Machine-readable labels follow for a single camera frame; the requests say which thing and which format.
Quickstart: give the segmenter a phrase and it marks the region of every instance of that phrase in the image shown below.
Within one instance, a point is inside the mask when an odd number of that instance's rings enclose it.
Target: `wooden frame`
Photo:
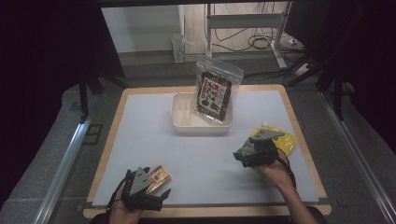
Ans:
[[[249,85],[240,86],[240,91],[279,91],[283,103],[288,111],[291,125],[298,138],[301,150],[308,166],[308,170],[318,191],[318,197],[322,200],[327,199],[326,192],[320,181],[317,168],[312,160],[308,146],[305,142],[303,133],[300,129],[298,120],[294,114],[286,90],[281,85]],[[120,103],[113,119],[110,132],[107,137],[105,149],[102,158],[96,170],[95,178],[92,182],[91,190],[87,198],[87,204],[92,204],[96,191],[101,183],[103,174],[106,169],[107,161],[113,148],[117,130],[124,110],[128,95],[131,94],[158,94],[158,93],[177,93],[177,92],[194,92],[195,88],[190,87],[160,87],[160,88],[135,88],[127,89],[122,93]],[[328,203],[318,203],[314,206],[320,210],[323,215],[329,215],[332,207]],[[84,209],[84,217],[93,218],[100,213],[104,213],[105,208],[87,207]],[[172,207],[163,208],[161,212],[145,211],[142,217],[270,217],[270,216],[288,216],[289,209],[286,205],[250,205],[250,206],[222,206],[222,207]]]

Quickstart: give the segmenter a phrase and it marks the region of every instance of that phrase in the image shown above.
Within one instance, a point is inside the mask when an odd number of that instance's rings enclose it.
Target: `black curtain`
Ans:
[[[123,76],[102,11],[56,1],[0,3],[1,204],[81,76]]]
[[[330,55],[360,2],[367,8],[333,66],[353,86],[354,106],[396,152],[396,2],[332,0],[319,48],[312,55],[318,62]]]

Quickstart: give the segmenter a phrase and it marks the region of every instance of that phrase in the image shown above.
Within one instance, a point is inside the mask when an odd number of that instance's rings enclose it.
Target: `metal frame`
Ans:
[[[37,211],[35,216],[34,223],[48,223],[50,220],[50,216],[52,214],[53,209],[55,208],[55,204],[58,202],[59,196],[64,188],[64,183],[66,182],[67,177],[69,176],[69,172],[73,166],[73,162],[78,154],[78,150],[82,144],[82,140],[84,139],[85,133],[88,130],[88,127],[91,124],[92,115],[96,111],[96,106],[98,105],[100,96],[94,95],[92,101],[90,103],[90,111],[87,118],[84,120],[85,122],[81,122],[73,135],[72,140],[70,141],[70,145],[64,153],[64,158],[61,161],[61,164],[58,167],[58,170],[53,177],[52,182],[49,186],[47,194],[40,205],[40,208]]]
[[[381,182],[378,180],[378,178],[376,178],[376,175],[371,169],[367,160],[364,159],[364,156],[361,153],[358,144],[355,142],[347,126],[337,117],[337,115],[332,110],[332,100],[330,99],[328,93],[320,92],[319,96],[322,98],[323,104],[325,104],[327,111],[332,118],[335,128],[338,130],[341,137],[343,138],[344,143],[346,144],[346,147],[352,157],[352,160],[355,162],[356,166],[361,172],[361,176],[363,177],[368,189],[371,191],[373,197],[375,198],[375,201],[378,204],[378,207],[381,210],[382,214],[384,215],[385,220],[389,224],[396,223],[395,205],[393,204],[391,198],[388,196]]]
[[[233,28],[272,28],[277,27],[275,40],[271,49],[276,57],[280,69],[287,69],[285,60],[279,51],[279,41],[286,25],[291,2],[283,8],[282,13],[270,14],[243,14],[243,15],[211,15],[210,4],[206,8],[206,52],[207,57],[212,57],[212,30]]]

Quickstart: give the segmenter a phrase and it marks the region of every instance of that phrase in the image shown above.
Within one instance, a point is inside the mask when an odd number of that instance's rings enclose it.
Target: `black cable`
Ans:
[[[108,202],[107,207],[106,207],[106,223],[110,222],[111,207],[113,206],[113,203],[116,201],[117,192],[119,192],[121,186],[127,180],[129,173],[131,173],[130,170],[128,170],[127,175],[121,180],[121,182],[119,183],[119,185],[116,188],[116,191],[114,191],[114,193],[111,195],[110,201]]]
[[[262,5],[262,13],[264,12],[264,9],[265,9],[265,3]],[[253,47],[255,49],[267,49],[271,45],[271,42],[266,38],[265,35],[257,35],[258,29],[259,28],[256,28],[256,30],[254,31],[254,35],[250,37],[250,38],[252,38],[252,37],[254,38],[254,40],[251,44],[253,45]],[[263,41],[263,40],[267,41],[267,46],[265,46],[264,48],[260,48],[260,47],[257,47],[256,45],[254,45],[257,41]]]
[[[213,14],[216,14],[216,4],[213,4]],[[239,35],[239,34],[241,34],[242,32],[246,31],[247,29],[248,29],[248,28],[245,28],[245,29],[243,29],[243,30],[237,32],[236,34],[230,35],[230,36],[228,36],[228,37],[226,37],[226,38],[223,38],[223,39],[220,39],[220,38],[219,38],[219,36],[218,36],[218,29],[215,29],[215,35],[216,35],[216,38],[218,39],[218,41],[221,42],[221,41],[223,41],[223,40],[230,39],[230,38],[233,37],[233,36]]]
[[[248,74],[248,75],[244,75],[244,78],[247,80],[252,80],[252,81],[263,81],[265,79],[269,79],[269,78],[274,78],[274,77],[281,77],[281,76],[286,76],[287,73],[289,73],[291,70],[293,70],[298,64],[300,64],[301,62],[304,62],[306,59],[308,59],[308,55],[305,54],[303,55],[299,60],[297,60],[294,64],[292,64],[288,69],[286,70],[279,70],[279,71],[273,71],[273,72],[260,72],[260,73],[252,73],[252,74]],[[265,75],[265,74],[273,74],[273,73],[280,73],[278,75],[275,76],[270,76],[270,77],[264,77],[264,78],[259,78],[259,79],[255,79],[255,78],[249,78],[252,76],[257,76],[257,75]]]
[[[245,50],[250,49],[250,48],[252,47],[252,46],[249,46],[249,47],[247,47],[247,48],[245,48],[245,49],[229,49],[229,48],[227,48],[227,47],[224,47],[224,46],[218,45],[218,44],[212,44],[212,45],[213,45],[213,46],[220,47],[220,48],[224,48],[224,49],[227,49],[227,50],[230,50],[230,51],[235,51],[235,52],[245,51]]]
[[[272,41],[275,40],[275,39],[273,38],[273,35],[274,35],[274,28],[277,29],[277,27],[272,27],[272,28],[271,28],[271,36],[266,35],[265,32],[262,32],[261,35],[256,35],[256,33],[255,33],[255,36],[263,36],[263,37],[266,37],[267,39],[271,40],[271,42],[272,42]],[[305,49],[291,49],[291,48],[288,48],[287,46],[283,45],[283,44],[280,43],[280,42],[279,42],[279,49],[284,50],[284,51],[306,52]]]
[[[282,149],[278,148],[278,151],[281,151],[285,155],[287,162],[282,160],[279,156],[276,157],[276,160],[279,161],[285,167],[286,172],[288,172],[288,175],[290,176],[290,179],[291,179],[291,182],[292,182],[294,188],[297,189],[296,177],[294,175],[294,172],[291,170],[288,156],[286,155],[286,153],[284,151],[282,151]]]
[[[258,47],[258,46],[255,45],[255,43],[258,42],[258,41],[266,41],[266,42],[267,42],[267,45],[266,45],[265,47]],[[267,38],[265,38],[265,37],[259,37],[259,35],[251,36],[251,37],[247,40],[247,42],[249,43],[250,46],[254,47],[255,49],[261,49],[261,50],[267,49],[267,48],[270,47],[270,45],[271,45],[270,41],[268,41]]]
[[[253,8],[253,12],[256,10],[256,9],[260,9],[260,2],[257,4],[257,6],[255,6],[254,8]]]
[[[231,11],[230,11],[230,9],[228,9],[228,3],[226,3],[226,4],[225,4],[225,8],[227,8],[227,11],[228,11],[228,13],[230,13],[230,14],[231,14]]]

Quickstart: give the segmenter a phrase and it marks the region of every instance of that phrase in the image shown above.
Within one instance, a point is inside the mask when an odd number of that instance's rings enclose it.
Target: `yellow packet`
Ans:
[[[260,128],[255,129],[249,137],[253,137],[256,135],[260,130],[269,130],[273,132],[284,133],[285,135],[273,138],[273,141],[277,148],[281,149],[286,155],[289,155],[291,150],[293,149],[294,145],[297,143],[297,137],[291,133],[284,132],[277,127],[271,126],[262,126]]]

